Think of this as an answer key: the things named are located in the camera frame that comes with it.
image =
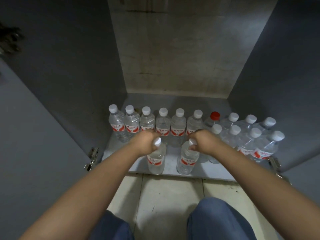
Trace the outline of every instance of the hand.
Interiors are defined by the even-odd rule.
[[[130,140],[128,146],[133,148],[138,157],[146,156],[158,149],[153,143],[160,136],[153,129],[143,130]]]
[[[220,141],[213,133],[206,129],[199,129],[188,135],[188,138],[192,138],[197,141],[197,145],[191,145],[189,147],[190,150],[206,155],[211,155],[216,143]]]

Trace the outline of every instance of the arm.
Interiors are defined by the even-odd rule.
[[[20,240],[87,239],[130,167],[157,149],[153,145],[157,137],[152,130],[138,133],[63,194]]]
[[[207,130],[189,135],[190,149],[216,158],[285,239],[319,239],[320,208],[284,180],[231,148]]]

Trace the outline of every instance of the red and white label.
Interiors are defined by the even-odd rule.
[[[244,149],[242,147],[237,147],[237,151],[242,153],[243,155],[247,156],[249,155],[250,153],[253,153],[254,150],[247,150],[247,149]]]
[[[254,152],[251,153],[252,156],[259,159],[268,159],[273,153],[264,152],[260,149],[256,149]]]
[[[124,124],[112,124],[111,127],[114,131],[124,131],[125,130]]]
[[[155,129],[155,126],[153,125],[153,126],[149,126],[149,127],[146,127],[146,126],[141,126],[141,130],[142,131],[145,131],[145,130],[147,130],[147,129]]]
[[[161,159],[155,159],[151,158],[149,155],[147,155],[148,163],[153,164],[155,166],[160,166],[162,165],[163,158]]]
[[[139,125],[125,125],[127,128],[127,131],[130,133],[138,133],[140,130]]]
[[[170,128],[169,129],[160,129],[160,128],[156,128],[157,132],[161,133],[162,136],[168,136],[169,132],[170,132]]]
[[[183,136],[186,129],[175,129],[171,127],[171,135],[173,136]]]
[[[198,159],[186,159],[185,157],[181,156],[181,163],[184,165],[194,166]]]
[[[191,133],[194,133],[194,132],[195,132],[195,130],[189,129],[188,127],[186,128],[186,135],[187,136],[190,135]]]

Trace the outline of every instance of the person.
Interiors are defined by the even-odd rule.
[[[20,240],[134,239],[129,225],[106,211],[133,163],[157,149],[159,134],[139,132],[48,209]],[[189,135],[191,150],[216,158],[285,239],[320,239],[320,208],[286,181],[237,152],[207,130]],[[190,214],[188,239],[256,239],[246,219],[226,202],[205,198]]]

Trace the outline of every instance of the denim pants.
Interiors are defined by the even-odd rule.
[[[133,240],[127,222],[106,211],[90,240]],[[256,240],[249,222],[232,206],[218,198],[202,199],[187,221],[188,240]]]

